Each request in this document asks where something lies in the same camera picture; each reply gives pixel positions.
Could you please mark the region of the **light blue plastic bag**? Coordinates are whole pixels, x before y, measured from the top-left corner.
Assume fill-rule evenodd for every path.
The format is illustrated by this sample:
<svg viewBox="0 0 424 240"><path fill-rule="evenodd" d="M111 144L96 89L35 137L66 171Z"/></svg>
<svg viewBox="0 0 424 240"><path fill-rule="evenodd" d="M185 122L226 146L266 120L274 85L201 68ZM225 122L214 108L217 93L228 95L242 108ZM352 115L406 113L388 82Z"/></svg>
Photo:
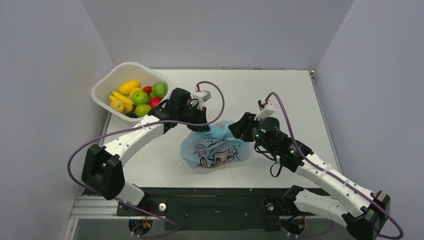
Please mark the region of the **light blue plastic bag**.
<svg viewBox="0 0 424 240"><path fill-rule="evenodd" d="M251 156L250 144L235 138L229 129L234 122L222 120L209 131L191 132L180 146L180 156L190 168L215 168Z"/></svg>

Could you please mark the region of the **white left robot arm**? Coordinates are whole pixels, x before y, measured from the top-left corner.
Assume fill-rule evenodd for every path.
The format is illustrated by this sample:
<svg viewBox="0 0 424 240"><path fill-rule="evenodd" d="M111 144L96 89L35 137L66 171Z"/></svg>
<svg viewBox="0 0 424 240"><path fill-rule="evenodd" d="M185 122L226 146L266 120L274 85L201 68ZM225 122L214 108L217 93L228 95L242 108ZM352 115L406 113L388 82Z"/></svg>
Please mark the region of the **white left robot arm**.
<svg viewBox="0 0 424 240"><path fill-rule="evenodd" d="M179 123L189 123L194 132L207 132L204 102L211 98L209 91L190 93L175 88L169 99L152 108L131 131L103 146L93 144L87 150L81 180L105 199L117 199L129 204L136 215L149 209L145 193L125 180L124 166L141 148L165 134Z"/></svg>

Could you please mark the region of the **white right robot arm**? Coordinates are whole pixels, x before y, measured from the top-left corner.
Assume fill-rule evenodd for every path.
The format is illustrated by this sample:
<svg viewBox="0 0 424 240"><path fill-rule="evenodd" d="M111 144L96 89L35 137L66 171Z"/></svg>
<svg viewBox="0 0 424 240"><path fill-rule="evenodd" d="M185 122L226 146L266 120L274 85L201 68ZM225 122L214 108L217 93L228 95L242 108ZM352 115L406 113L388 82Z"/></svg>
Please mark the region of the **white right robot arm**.
<svg viewBox="0 0 424 240"><path fill-rule="evenodd" d="M375 240L379 236L390 209L391 199L386 193L373 192L350 181L296 140L292 130L289 134L282 132L275 117L258 120L255 114L246 112L228 129L235 138L262 147L281 168L310 180L330 195L318 195L293 185L282 197L287 213L298 211L324 217L344 226L356 240Z"/></svg>

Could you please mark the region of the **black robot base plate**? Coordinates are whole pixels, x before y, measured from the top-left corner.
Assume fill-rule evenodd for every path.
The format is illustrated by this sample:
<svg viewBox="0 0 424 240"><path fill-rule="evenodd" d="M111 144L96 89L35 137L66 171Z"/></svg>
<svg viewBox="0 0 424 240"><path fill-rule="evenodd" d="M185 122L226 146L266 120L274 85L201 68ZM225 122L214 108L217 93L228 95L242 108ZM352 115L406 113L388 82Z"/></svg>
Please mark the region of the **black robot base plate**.
<svg viewBox="0 0 424 240"><path fill-rule="evenodd" d="M279 231L281 222L303 213L283 199L288 188L158 188L144 189L138 207L171 222L166 231Z"/></svg>

